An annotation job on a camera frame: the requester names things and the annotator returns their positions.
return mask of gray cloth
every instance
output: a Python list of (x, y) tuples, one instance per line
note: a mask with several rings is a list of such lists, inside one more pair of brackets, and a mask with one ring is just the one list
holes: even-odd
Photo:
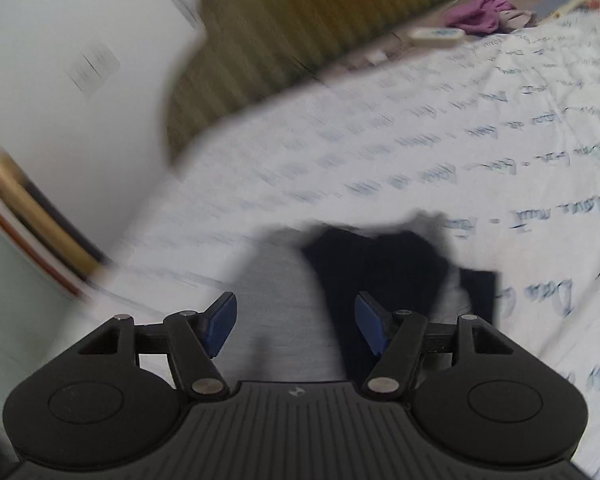
[[(411, 230), (442, 256), (450, 247), (444, 234), (446, 217), (417, 213), (408, 222), (355, 229), (373, 237)], [(345, 378), (340, 349), (313, 269), (299, 248), (322, 232), (282, 229), (269, 234), (257, 254), (230, 287), (238, 299), (238, 317), (214, 363), (229, 385), (237, 381), (337, 381)], [(470, 310), (451, 265), (430, 316), (432, 322), (455, 323)]]

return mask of white wall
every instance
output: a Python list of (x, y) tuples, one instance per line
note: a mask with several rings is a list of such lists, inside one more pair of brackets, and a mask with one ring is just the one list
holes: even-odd
[[(0, 0), (0, 145), (107, 251), (166, 170), (164, 101), (196, 32), (171, 0)], [(107, 45), (89, 98), (68, 76)]]

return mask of pillow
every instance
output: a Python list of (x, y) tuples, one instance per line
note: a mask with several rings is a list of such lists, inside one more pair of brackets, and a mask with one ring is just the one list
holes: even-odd
[(442, 0), (201, 0), (207, 41), (168, 110), (171, 157), (216, 119)]

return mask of black fabric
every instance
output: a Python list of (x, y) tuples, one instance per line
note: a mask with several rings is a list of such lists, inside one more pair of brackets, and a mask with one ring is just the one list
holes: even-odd
[[(368, 292), (389, 311), (407, 308), (429, 316), (449, 268), (431, 244), (410, 231), (367, 238), (328, 228), (302, 254), (322, 287), (347, 379), (358, 385), (378, 359), (356, 325), (356, 294)], [(469, 269), (460, 269), (460, 275), (473, 312), (491, 322), (496, 275)]]

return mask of pink cloth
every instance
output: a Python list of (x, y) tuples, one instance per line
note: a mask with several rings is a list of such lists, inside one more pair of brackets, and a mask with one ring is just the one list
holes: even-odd
[(498, 30), (498, 13), (515, 8), (509, 0), (474, 0), (448, 10), (445, 25), (461, 28), (467, 34), (491, 34)]

